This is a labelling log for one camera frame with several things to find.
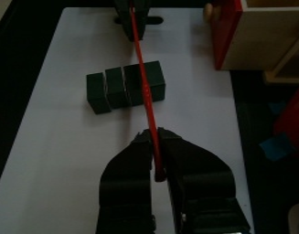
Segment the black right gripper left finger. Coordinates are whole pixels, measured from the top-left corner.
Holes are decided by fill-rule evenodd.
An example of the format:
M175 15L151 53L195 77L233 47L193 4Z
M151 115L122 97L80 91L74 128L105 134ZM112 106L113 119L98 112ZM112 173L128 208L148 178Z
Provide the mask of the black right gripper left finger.
M109 160L100 177L94 234L153 234L151 139L144 130Z

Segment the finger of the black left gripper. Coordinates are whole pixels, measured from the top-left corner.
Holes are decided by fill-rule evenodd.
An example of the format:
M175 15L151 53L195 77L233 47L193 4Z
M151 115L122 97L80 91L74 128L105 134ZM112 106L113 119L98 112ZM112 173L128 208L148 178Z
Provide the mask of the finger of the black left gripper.
M113 0L114 9L121 21L121 28L129 40L133 39L132 18L130 18L130 0Z
M135 0L135 22L137 38L144 36L151 0Z

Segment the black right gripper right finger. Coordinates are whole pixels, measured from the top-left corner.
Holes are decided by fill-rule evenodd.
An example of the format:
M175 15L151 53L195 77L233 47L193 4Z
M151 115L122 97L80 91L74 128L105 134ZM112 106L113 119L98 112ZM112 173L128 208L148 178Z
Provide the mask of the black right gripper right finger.
M176 234L249 234L228 165L173 132L157 133Z

